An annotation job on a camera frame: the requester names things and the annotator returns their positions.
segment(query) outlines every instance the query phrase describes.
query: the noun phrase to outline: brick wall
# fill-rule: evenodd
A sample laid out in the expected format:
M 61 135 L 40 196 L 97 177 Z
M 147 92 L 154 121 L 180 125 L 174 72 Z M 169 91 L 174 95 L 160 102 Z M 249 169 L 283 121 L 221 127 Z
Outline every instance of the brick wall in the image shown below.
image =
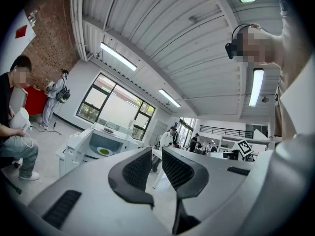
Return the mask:
M 40 8 L 33 27 L 36 37 L 23 51 L 32 62 L 33 83 L 46 88 L 49 81 L 60 77 L 60 70 L 70 71 L 79 59 L 74 42 L 70 0 L 30 0 L 28 15 Z

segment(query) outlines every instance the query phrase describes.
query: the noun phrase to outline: woman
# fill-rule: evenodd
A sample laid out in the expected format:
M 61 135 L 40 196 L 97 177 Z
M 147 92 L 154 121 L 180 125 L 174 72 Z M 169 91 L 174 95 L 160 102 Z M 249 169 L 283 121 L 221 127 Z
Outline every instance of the woman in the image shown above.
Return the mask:
M 49 92 L 48 100 L 44 108 L 42 124 L 40 125 L 40 127 L 45 130 L 48 130 L 48 124 L 53 116 L 54 108 L 58 105 L 56 95 L 65 87 L 68 74 L 69 72 L 67 70 L 62 70 L 61 78 L 57 81 L 57 83 L 52 87 L 47 88 L 47 91 Z

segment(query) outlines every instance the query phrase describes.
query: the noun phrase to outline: backpack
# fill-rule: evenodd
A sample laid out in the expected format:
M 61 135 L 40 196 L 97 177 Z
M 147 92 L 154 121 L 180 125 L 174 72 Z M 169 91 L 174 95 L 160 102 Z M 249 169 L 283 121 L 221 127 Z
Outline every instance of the backpack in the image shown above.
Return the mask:
M 56 94 L 56 100 L 58 100 L 60 103 L 65 103 L 70 98 L 70 90 L 67 89 L 67 87 L 64 85 L 64 79 L 63 79 L 63 89 L 61 89 Z

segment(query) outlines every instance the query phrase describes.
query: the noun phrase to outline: vr headset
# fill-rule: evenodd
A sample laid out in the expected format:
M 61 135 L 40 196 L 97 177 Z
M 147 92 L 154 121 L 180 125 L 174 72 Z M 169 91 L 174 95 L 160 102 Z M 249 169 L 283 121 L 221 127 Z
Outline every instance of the vr headset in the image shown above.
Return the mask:
M 227 43 L 227 44 L 225 45 L 225 50 L 226 50 L 227 55 L 228 55 L 228 57 L 229 57 L 230 59 L 233 59 L 233 57 L 236 56 L 236 54 L 237 54 L 236 41 L 235 41 L 235 40 L 233 41 L 233 35 L 234 35 L 236 29 L 237 29 L 238 27 L 241 27 L 241 28 L 240 28 L 240 30 L 241 30 L 241 29 L 243 29 L 243 28 L 245 28 L 245 27 L 250 27 L 250 26 L 251 26 L 251 24 L 249 24 L 249 23 L 243 23 L 243 24 L 238 25 L 238 26 L 234 29 L 234 31 L 233 31 L 233 33 L 232 33 L 231 43 Z

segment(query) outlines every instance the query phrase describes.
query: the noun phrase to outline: black t-shirt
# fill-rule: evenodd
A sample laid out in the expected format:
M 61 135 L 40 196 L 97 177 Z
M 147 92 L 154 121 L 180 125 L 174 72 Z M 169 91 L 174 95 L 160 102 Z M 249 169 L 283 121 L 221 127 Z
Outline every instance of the black t-shirt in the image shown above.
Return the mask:
M 8 73 L 4 73 L 0 76 L 0 124 L 9 126 L 9 103 L 12 90 L 10 89 L 10 82 Z M 0 137 L 0 145 L 8 137 Z
M 190 150 L 194 150 L 195 149 L 195 147 L 196 147 L 196 144 L 197 143 L 193 143 L 192 141 L 196 141 L 197 142 L 197 137 L 193 137 L 192 139 L 191 139 L 191 142 L 190 142 Z

